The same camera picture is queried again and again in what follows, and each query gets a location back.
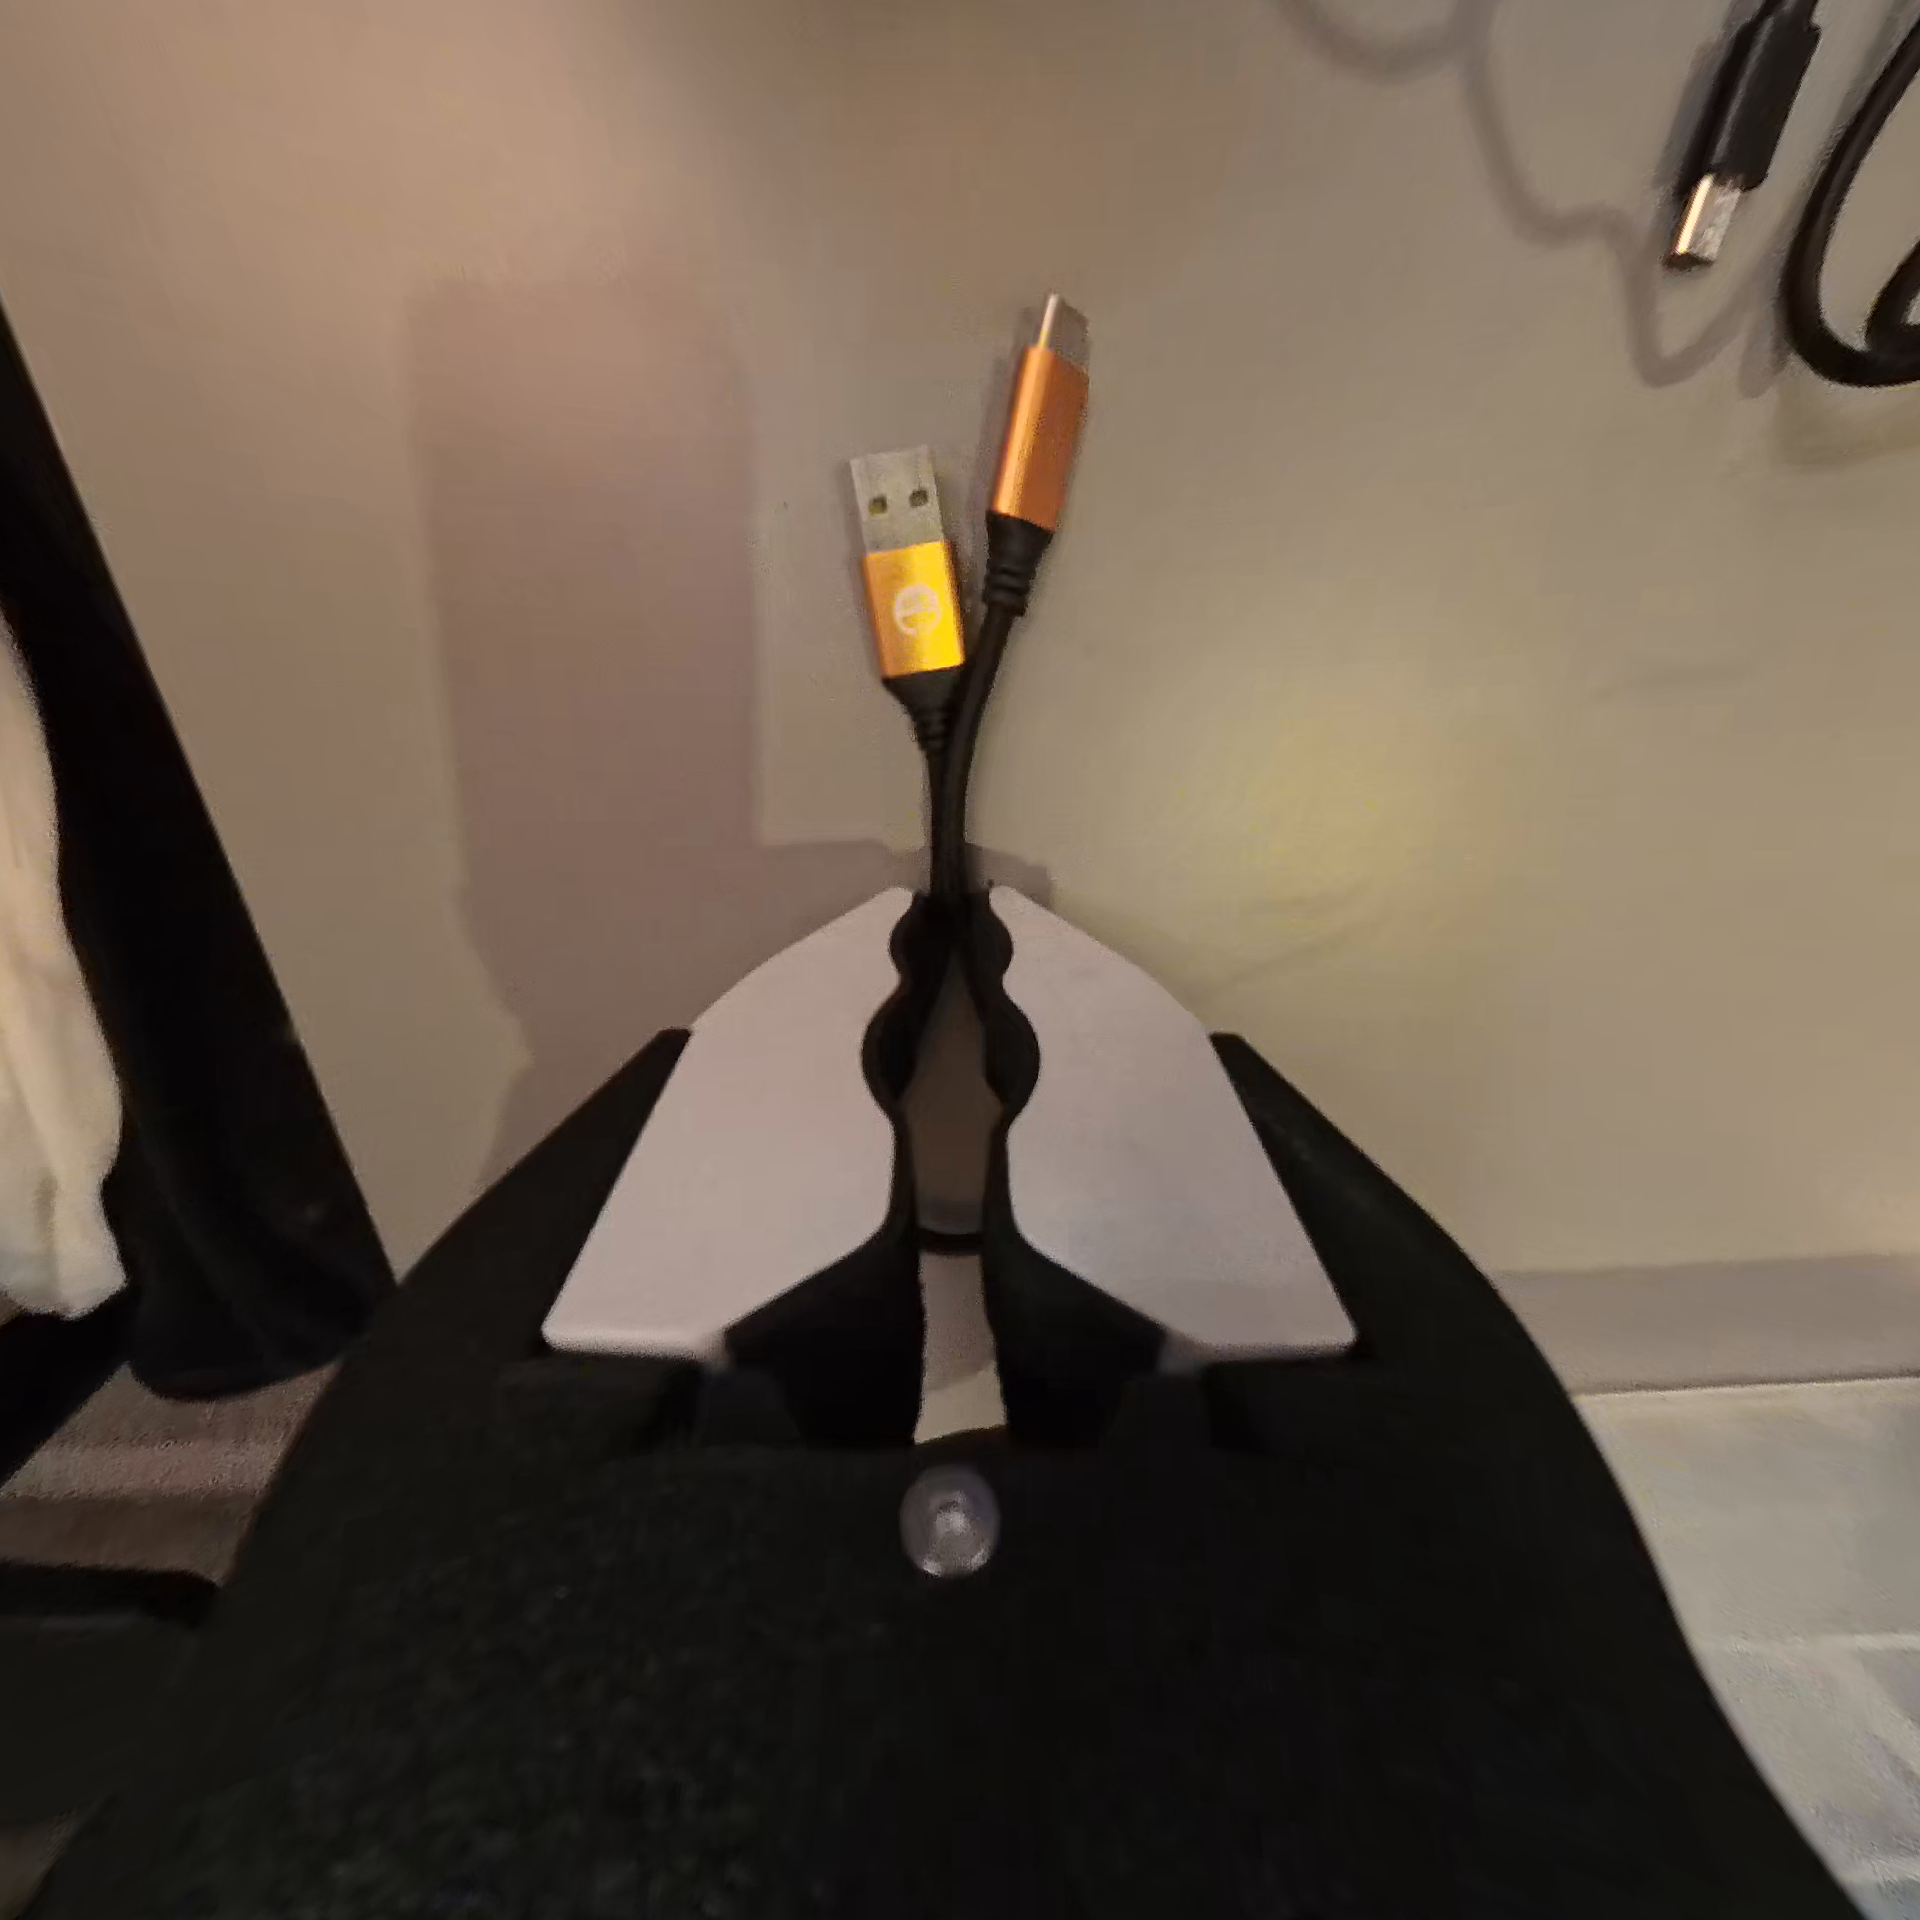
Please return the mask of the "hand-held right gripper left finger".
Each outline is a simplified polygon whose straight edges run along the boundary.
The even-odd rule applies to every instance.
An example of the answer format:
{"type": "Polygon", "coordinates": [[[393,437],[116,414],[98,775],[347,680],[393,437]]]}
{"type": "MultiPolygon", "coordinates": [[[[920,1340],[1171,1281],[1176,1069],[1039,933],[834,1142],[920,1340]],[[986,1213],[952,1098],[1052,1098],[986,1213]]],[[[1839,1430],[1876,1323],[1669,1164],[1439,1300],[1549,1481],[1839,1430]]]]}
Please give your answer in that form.
{"type": "Polygon", "coordinates": [[[920,898],[885,890],[696,1017],[541,1341],[778,1387],[809,1443],[908,1443],[923,1297],[901,1088],[920,898]]]}

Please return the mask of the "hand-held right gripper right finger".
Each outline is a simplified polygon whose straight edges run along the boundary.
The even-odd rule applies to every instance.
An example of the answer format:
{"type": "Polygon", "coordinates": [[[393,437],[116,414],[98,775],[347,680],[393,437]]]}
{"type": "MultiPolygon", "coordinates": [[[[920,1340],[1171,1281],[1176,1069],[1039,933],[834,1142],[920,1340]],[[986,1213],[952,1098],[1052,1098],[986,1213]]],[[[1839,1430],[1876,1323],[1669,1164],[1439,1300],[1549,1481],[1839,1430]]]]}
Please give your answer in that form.
{"type": "Polygon", "coordinates": [[[1016,890],[966,902],[964,965],[999,1105],[980,1285],[1014,1433],[1099,1443],[1143,1380],[1350,1355],[1210,1028],[1016,890]]]}

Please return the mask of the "grey desk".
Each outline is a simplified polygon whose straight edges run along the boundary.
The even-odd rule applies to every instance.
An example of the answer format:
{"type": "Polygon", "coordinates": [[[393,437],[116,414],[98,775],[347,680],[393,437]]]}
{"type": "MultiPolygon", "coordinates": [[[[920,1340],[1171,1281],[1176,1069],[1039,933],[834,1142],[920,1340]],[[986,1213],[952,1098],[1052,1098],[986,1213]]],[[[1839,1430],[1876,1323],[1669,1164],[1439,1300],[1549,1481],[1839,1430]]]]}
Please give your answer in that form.
{"type": "Polygon", "coordinates": [[[1719,267],[1731,5],[4,5],[4,325],[398,1273],[908,882],[847,457],[976,552],[1090,425],[992,880],[1284,1069],[1580,1387],[1916,1380],[1916,389],[1772,318],[1916,5],[1818,5],[1719,267]]]}

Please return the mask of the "person's dark clothing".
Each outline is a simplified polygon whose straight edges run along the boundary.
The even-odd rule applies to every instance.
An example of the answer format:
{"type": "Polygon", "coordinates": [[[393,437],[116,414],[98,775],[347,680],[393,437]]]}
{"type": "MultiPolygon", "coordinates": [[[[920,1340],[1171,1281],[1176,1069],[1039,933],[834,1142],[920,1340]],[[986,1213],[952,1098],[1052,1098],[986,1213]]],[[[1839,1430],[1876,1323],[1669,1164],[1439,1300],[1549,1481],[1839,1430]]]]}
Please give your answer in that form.
{"type": "Polygon", "coordinates": [[[397,1271],[14,325],[4,618],[125,1114],[105,1193],[130,1271],[118,1355],[168,1401],[327,1370],[397,1271]]]}

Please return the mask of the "cream cloth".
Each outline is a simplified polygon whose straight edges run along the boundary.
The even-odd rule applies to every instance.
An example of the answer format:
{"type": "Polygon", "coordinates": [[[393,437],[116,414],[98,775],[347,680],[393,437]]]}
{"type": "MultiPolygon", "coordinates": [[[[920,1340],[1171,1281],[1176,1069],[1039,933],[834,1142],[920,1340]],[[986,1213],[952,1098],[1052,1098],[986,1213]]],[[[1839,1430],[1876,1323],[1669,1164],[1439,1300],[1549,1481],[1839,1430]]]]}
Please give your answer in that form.
{"type": "Polygon", "coordinates": [[[79,1320],[127,1285],[105,1213],[125,1106],[59,854],[44,719],[4,631],[4,1304],[79,1320]]]}

